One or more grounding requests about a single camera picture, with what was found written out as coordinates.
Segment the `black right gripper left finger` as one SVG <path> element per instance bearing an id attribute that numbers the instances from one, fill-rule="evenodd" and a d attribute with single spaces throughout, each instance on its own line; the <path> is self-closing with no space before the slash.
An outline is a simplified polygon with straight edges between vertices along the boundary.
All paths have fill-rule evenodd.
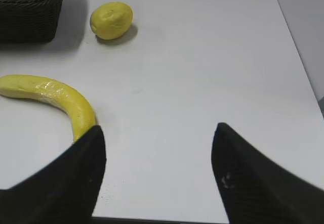
<path id="1" fill-rule="evenodd" d="M 100 126 L 46 167 L 1 191 L 1 223 L 90 223 L 106 167 Z"/>

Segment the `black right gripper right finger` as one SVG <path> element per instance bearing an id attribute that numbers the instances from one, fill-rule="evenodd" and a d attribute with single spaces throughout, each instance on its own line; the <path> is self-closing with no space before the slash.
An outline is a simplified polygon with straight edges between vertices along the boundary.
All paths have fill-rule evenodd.
<path id="1" fill-rule="evenodd" d="M 230 223 L 323 223 L 323 190 L 285 170 L 226 123 L 211 164 Z"/>

